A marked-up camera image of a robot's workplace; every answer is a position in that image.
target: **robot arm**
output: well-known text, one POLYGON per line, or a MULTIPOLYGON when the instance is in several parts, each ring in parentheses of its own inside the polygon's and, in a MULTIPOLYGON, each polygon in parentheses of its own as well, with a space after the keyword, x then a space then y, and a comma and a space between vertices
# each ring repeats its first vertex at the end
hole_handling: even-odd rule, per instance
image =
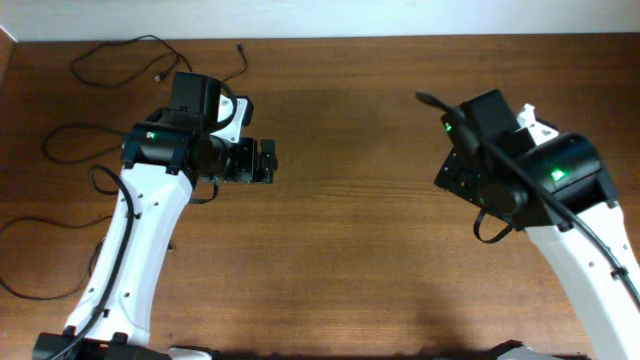
POLYGON ((95 272, 63 335, 40 334, 33 359, 211 359, 204 349, 174 348, 166 355, 143 346, 169 240, 198 180, 213 183, 214 196, 220 181, 273 182, 275 142, 262 140, 259 152, 256 140, 240 136, 252 109, 248 98, 236 98, 224 83, 176 73, 170 107, 136 124, 124 139, 120 180, 133 200, 133 226, 107 302, 100 305, 130 220, 122 191, 95 272), (96 311, 101 316, 90 321, 96 311), (77 345, 60 353, 72 341, 77 345))
POLYGON ((497 90, 447 110, 442 121, 454 149, 436 185, 527 233, 560 279, 598 358, 639 359, 640 312, 622 277, 628 277, 632 288, 640 285, 640 269, 617 192, 593 145, 578 135, 558 136, 551 125, 536 119, 530 105, 516 118, 497 90), (464 126, 453 125, 454 116, 464 126), (614 269, 593 239, 483 148, 477 133, 582 219, 620 265, 614 269))

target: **black cable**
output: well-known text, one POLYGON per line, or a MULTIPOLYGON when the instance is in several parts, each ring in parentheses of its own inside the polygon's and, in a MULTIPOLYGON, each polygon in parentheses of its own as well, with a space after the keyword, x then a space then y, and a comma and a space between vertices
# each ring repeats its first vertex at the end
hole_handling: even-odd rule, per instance
POLYGON ((482 241, 485 244, 495 244, 498 241, 502 240, 505 236, 509 235, 509 233, 513 230, 513 225, 509 224, 505 226, 496 236, 489 240, 485 240, 480 236, 480 225, 482 225, 482 220, 484 216, 487 214, 484 209, 480 209, 478 216, 476 216, 476 221, 473 222, 473 234, 476 236, 476 239, 482 241))
POLYGON ((53 155, 51 155, 49 153, 48 150, 48 145, 49 142, 51 141, 51 139, 56 136, 58 133, 60 133, 61 131, 64 130, 69 130, 69 129, 93 129, 93 130, 100 130, 100 131, 104 131, 110 134, 114 134, 114 135, 119 135, 119 136, 124 136, 125 133, 122 131, 118 131, 118 130, 114 130, 111 129, 109 127, 106 126, 102 126, 102 125, 95 125, 95 124, 87 124, 87 123, 71 123, 71 124, 64 124, 64 125, 60 125, 56 128, 54 128, 53 130, 51 130, 47 136, 45 136, 44 140, 42 141, 42 145, 41 145, 41 149, 42 149, 42 154, 44 155, 45 158, 47 158, 47 160, 56 163, 56 164, 79 164, 79 163, 83 163, 83 162, 87 162, 89 160, 95 159, 97 157, 100 157, 102 155, 105 155, 107 153, 110 153, 112 151, 121 149, 122 146, 121 145, 114 145, 108 149, 104 149, 102 151, 99 151, 95 154, 83 157, 81 159, 73 159, 73 160, 64 160, 64 159, 59 159, 54 157, 53 155))
POLYGON ((176 51, 176 49, 174 49, 171 45, 167 44, 166 41, 160 39, 159 37, 157 37, 155 35, 150 35, 149 34, 149 35, 139 36, 137 38, 134 38, 134 39, 131 39, 131 40, 126 40, 126 41, 103 42, 103 43, 98 44, 98 46, 90 49, 86 53, 84 53, 84 54, 78 56, 77 58, 73 59, 73 61, 71 62, 71 74, 73 74, 73 76, 76 79, 78 79, 78 81, 80 81, 81 83, 83 83, 85 85, 101 87, 101 88, 117 88, 117 87, 120 87, 122 85, 125 85, 125 84, 133 81, 134 79, 136 79, 140 75, 144 74, 145 71, 147 71, 147 69, 149 69, 153 64, 155 64, 156 62, 164 59, 167 56, 171 56, 171 55, 175 56, 175 61, 171 64, 171 66, 169 68, 167 68, 166 70, 164 70, 164 71, 160 72, 158 75, 156 75, 156 78, 155 78, 156 81, 164 80, 169 75, 169 73, 176 67, 176 65, 178 65, 178 62, 180 60, 184 61, 185 65, 189 69, 189 72, 193 72, 193 69, 191 68, 191 64, 189 63, 189 60, 187 60, 187 58, 184 55, 182 55, 181 53, 176 51), (129 77, 117 82, 117 83, 107 84, 107 83, 101 83, 101 82, 87 80, 86 78, 81 76, 78 73, 78 69, 76 69, 76 65, 80 61, 88 58, 89 56, 93 55, 94 53, 96 53, 98 50, 100 50, 102 48, 125 46, 125 45, 129 45, 129 44, 135 43, 135 42, 140 41, 140 40, 145 39, 145 38, 152 38, 152 39, 155 39, 155 40, 159 41, 162 45, 164 45, 167 49, 169 49, 170 52, 156 56, 155 58, 151 59, 145 66, 143 66, 142 69, 138 70, 137 72, 135 72, 131 76, 129 76, 129 77))
POLYGON ((478 139, 478 141, 480 141, 481 145, 484 146, 485 150, 491 152, 491 154, 493 154, 505 166, 513 171, 518 176, 518 178, 520 178, 522 182, 524 182, 545 203, 547 203, 547 205, 549 205, 566 221, 571 222, 578 228, 580 228, 580 230, 582 230, 584 235, 593 243, 593 245, 598 249, 602 256, 607 259, 607 261, 613 268, 611 275, 614 277, 618 277, 623 282, 636 307, 638 308, 638 310, 640 310, 640 293, 638 293, 638 289, 629 278, 627 270, 622 267, 622 264, 620 264, 620 261, 618 261, 613 252, 611 252, 611 249, 609 249, 609 247, 602 241, 602 239, 600 239, 600 237, 598 237, 598 235, 584 221, 582 221, 582 219, 580 219, 576 214, 573 213, 573 211, 571 211, 558 199, 551 195, 551 193, 549 193, 547 189, 531 179, 529 174, 527 174, 520 167, 520 165, 518 165, 513 159, 511 159, 509 155, 502 151, 500 147, 493 144, 489 139, 487 139, 486 136, 484 136, 473 126, 469 126, 460 113, 429 93, 416 92, 416 97, 423 103, 439 108, 444 112, 452 115, 454 119, 453 126, 463 126, 465 129, 470 131, 478 139))
MULTIPOLYGON (((63 224, 63 223, 59 223, 56 221, 52 221, 49 219, 44 219, 44 218, 40 218, 40 217, 34 217, 34 216, 22 216, 19 218, 15 218, 12 219, 11 221, 7 222, 6 224, 2 225, 2 227, 0 227, 0 234, 2 234, 4 231, 6 231, 8 228, 10 228, 11 226, 21 223, 21 222, 25 222, 25 221, 29 221, 29 222, 40 222, 40 223, 44 223, 44 224, 49 224, 49 225, 53 225, 53 226, 57 226, 57 227, 61 227, 64 229, 83 229, 83 228, 87 228, 96 224, 99 224, 107 219, 111 219, 111 215, 109 216, 105 216, 102 217, 100 219, 91 221, 87 224, 82 224, 82 225, 69 225, 69 224, 63 224)), ((11 286, 9 286, 3 279, 2 277, 0 277, 0 286, 3 287, 5 290, 7 290, 9 293, 11 293, 11 295, 19 297, 20 299, 25 299, 25 300, 36 300, 36 301, 48 301, 48 300, 58 300, 58 299, 64 299, 67 298, 75 293, 77 293, 78 291, 82 290, 82 287, 84 285, 85 280, 87 279, 87 277, 91 276, 91 268, 93 267, 93 263, 96 261, 98 254, 100 253, 100 249, 101 249, 101 244, 102 242, 98 243, 98 245, 96 245, 96 248, 93 251, 93 254, 91 255, 91 258, 89 258, 89 263, 87 265, 87 269, 84 273, 84 275, 82 276, 82 279, 80 279, 80 281, 78 282, 78 285, 76 285, 72 290, 67 291, 61 295, 54 295, 54 296, 46 296, 46 297, 41 297, 41 296, 35 296, 35 295, 27 295, 27 294, 23 294, 17 290, 14 290, 11 286)))
MULTIPOLYGON (((87 324, 82 328, 82 330, 78 334, 76 334, 76 336, 73 337, 73 339, 71 340, 71 342, 69 342, 69 344, 67 344, 67 346, 58 350, 56 353, 52 354, 51 356, 47 357, 46 360, 57 359, 61 355, 66 354, 69 350, 73 349, 76 345, 80 343, 80 341, 82 341, 82 339, 84 339, 84 337, 91 331, 93 326, 95 326, 95 324, 98 322, 103 312, 105 311, 105 306, 107 305, 107 301, 109 300, 109 296, 111 295, 113 286, 115 285, 116 279, 118 278, 118 273, 120 272, 120 266, 122 265, 122 260, 124 259, 124 254, 127 249, 127 244, 129 243, 129 237, 131 236, 131 230, 133 228, 133 221, 134 221, 135 215, 134 215, 133 199, 131 198, 131 194, 129 193, 129 190, 124 185, 122 180, 118 177, 118 175, 116 175, 113 171, 109 170, 108 168, 102 165, 92 166, 89 169, 89 174, 92 174, 96 170, 102 171, 105 174, 107 174, 107 176, 109 176, 113 180, 113 182, 116 183, 120 191, 122 191, 122 194, 124 195, 124 198, 127 204, 127 215, 126 215, 127 224, 124 230, 124 235, 122 236, 122 242, 120 243, 120 247, 118 248, 118 254, 116 255, 116 260, 113 264, 113 268, 111 269, 111 274, 109 275, 109 280, 107 281, 107 285, 104 289, 104 292, 102 293, 102 297, 100 298, 98 305, 93 309, 91 318, 89 319, 87 324)), ((94 179, 92 175, 90 175, 89 178, 91 179, 91 181, 93 181, 94 179)))
POLYGON ((227 82, 227 81, 233 79, 236 76, 242 75, 249 69, 249 61, 247 61, 247 56, 244 53, 244 47, 242 46, 242 44, 241 43, 237 43, 236 44, 236 49, 238 49, 238 52, 240 53, 240 56, 242 57, 242 63, 244 64, 244 66, 243 66, 242 70, 227 76, 226 78, 224 78, 222 80, 222 82, 227 82))
POLYGON ((189 199, 189 204, 192 204, 192 205, 206 204, 218 196, 218 190, 219 190, 218 184, 213 183, 213 194, 211 194, 210 198, 206 198, 206 199, 191 198, 189 199))
POLYGON ((89 184, 91 184, 91 188, 93 188, 93 190, 99 192, 102 195, 118 195, 118 190, 105 190, 99 187, 98 184, 96 184, 94 171, 89 171, 89 184))

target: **white wall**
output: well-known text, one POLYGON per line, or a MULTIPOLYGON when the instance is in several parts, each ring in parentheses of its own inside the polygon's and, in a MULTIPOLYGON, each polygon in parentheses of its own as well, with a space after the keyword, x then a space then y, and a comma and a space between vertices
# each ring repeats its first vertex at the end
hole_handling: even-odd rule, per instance
POLYGON ((640 0, 0 0, 18 41, 640 31, 640 0))

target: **cable clip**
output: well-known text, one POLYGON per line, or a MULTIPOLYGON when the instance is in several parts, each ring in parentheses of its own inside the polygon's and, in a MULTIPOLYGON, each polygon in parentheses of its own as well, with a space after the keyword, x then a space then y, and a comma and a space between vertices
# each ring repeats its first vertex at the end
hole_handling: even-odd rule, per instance
POLYGON ((627 270, 627 268, 625 267, 616 268, 611 272, 611 277, 614 280, 619 279, 621 276, 627 276, 627 275, 629 275, 629 270, 627 270))
POLYGON ((104 307, 102 307, 102 306, 96 306, 96 307, 94 307, 94 308, 93 308, 93 314, 92 314, 92 315, 95 315, 95 314, 103 314, 106 310, 107 310, 107 309, 105 309, 105 308, 104 308, 104 307))

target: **wooden table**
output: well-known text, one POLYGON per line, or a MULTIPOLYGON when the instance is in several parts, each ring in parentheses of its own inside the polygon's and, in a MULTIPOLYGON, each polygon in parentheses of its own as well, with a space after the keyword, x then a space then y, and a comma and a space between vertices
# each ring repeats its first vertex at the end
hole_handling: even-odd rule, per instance
MULTIPOLYGON (((240 66, 234 41, 171 43, 197 72, 222 77, 240 66)), ((440 113, 414 90, 457 104, 500 88, 514 110, 535 104, 560 129, 587 135, 608 163, 638 247, 640 36, 243 43, 250 69, 230 85, 255 104, 244 134, 276 139, 280 168, 273 185, 225 184, 215 202, 184 211, 178 250, 156 289, 151 348, 393 355, 518 339, 543 352, 593 354, 527 237, 481 244, 471 231, 476 209, 433 185, 451 145, 440 113)), ((119 89, 76 81, 70 60, 93 45, 16 46, 0 95, 3 223, 42 215, 78 224, 112 213, 114 199, 89 187, 89 164, 48 163, 40 142, 68 122, 126 131, 168 104, 171 81, 152 81, 166 64, 119 89)), ((136 44, 83 70, 122 78, 161 52, 157 43, 136 44)), ((118 141, 76 132, 52 150, 73 157, 118 141)), ((119 154, 96 162, 117 169, 119 154)), ((2 235, 0 274, 24 292, 69 289, 107 227, 12 228, 2 235)), ((2 358, 30 358, 38 333, 59 333, 77 300, 37 303, 0 291, 2 358)))

